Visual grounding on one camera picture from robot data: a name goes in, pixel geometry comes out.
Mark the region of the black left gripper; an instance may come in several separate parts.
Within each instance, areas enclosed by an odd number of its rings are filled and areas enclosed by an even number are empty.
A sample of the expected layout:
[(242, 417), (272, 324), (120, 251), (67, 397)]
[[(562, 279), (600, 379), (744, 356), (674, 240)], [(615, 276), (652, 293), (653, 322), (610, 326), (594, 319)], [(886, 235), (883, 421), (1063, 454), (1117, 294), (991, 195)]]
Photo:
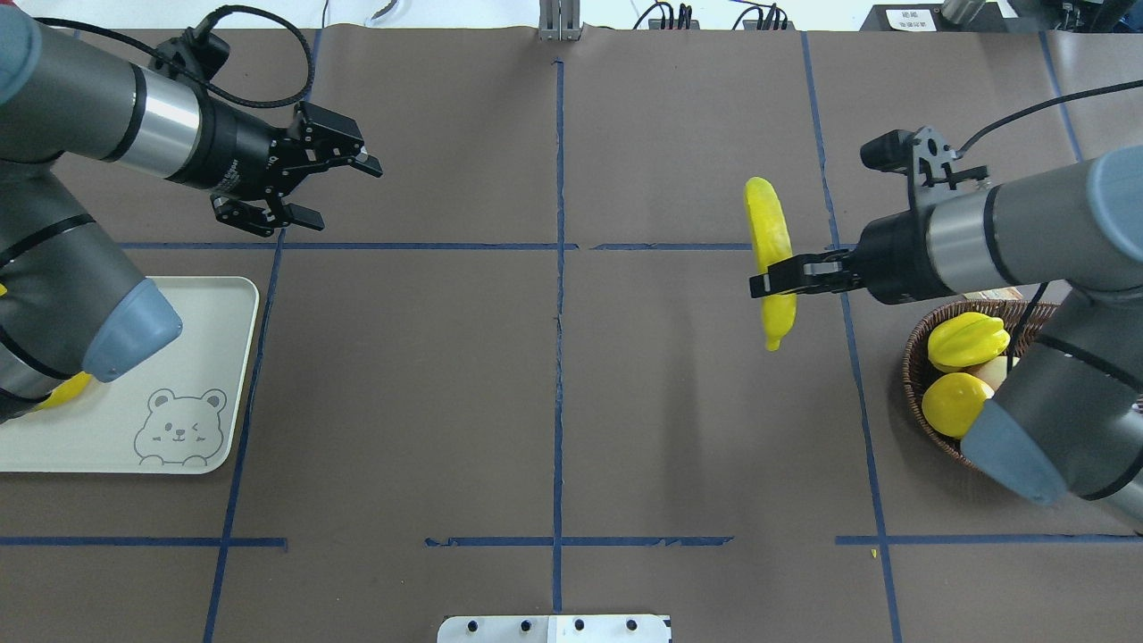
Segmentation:
[[(379, 159), (369, 154), (355, 119), (307, 101), (295, 106), (290, 140), (286, 131), (223, 103), (201, 103), (203, 127), (192, 152), (192, 187), (208, 192), (215, 219), (259, 238), (299, 225), (323, 231), (315, 209), (282, 203), (289, 180), (347, 166), (379, 178)], [(283, 162), (291, 162), (290, 171)]]

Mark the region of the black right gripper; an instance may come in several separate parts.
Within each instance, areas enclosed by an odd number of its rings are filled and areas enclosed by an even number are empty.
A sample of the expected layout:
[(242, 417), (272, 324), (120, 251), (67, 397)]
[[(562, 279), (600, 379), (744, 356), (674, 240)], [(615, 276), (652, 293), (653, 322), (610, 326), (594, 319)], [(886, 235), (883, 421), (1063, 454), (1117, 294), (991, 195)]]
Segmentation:
[(885, 305), (948, 296), (932, 267), (922, 220), (914, 212), (880, 217), (865, 225), (850, 254), (797, 254), (748, 280), (752, 298), (869, 290)]

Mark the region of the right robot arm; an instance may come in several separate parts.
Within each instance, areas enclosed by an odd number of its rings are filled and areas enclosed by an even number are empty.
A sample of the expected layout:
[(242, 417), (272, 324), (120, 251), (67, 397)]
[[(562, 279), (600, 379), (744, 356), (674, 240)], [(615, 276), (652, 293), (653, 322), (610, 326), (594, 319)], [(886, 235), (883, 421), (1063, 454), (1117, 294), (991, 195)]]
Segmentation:
[(948, 190), (881, 217), (832, 254), (764, 262), (754, 298), (864, 289), (911, 304), (1065, 281), (1054, 310), (961, 440), (964, 455), (1038, 505), (1070, 495), (1140, 532), (1142, 151), (993, 188)]

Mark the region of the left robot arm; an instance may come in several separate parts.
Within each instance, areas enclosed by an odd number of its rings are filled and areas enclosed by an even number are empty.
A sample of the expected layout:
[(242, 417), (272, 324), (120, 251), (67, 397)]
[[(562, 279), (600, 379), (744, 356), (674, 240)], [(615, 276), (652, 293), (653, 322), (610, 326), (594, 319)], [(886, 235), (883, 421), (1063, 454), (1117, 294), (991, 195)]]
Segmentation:
[[(231, 53), (215, 29), (234, 13), (293, 34), (306, 65), (298, 91), (254, 101), (213, 82)], [(383, 170), (354, 119), (309, 101), (314, 77), (301, 30), (250, 5), (221, 5), (158, 47), (3, 5), (3, 421), (79, 373), (114, 381), (183, 330), (155, 282), (59, 180), (59, 158), (199, 190), (218, 222), (250, 235), (323, 230), (291, 192), (337, 167)]]

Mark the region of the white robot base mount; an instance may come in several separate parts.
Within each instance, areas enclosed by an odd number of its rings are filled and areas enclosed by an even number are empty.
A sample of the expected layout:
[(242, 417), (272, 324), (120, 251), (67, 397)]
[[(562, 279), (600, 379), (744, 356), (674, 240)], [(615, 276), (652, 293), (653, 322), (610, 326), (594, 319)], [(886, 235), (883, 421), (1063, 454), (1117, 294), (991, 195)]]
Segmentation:
[(665, 614), (459, 614), (438, 642), (673, 642)]

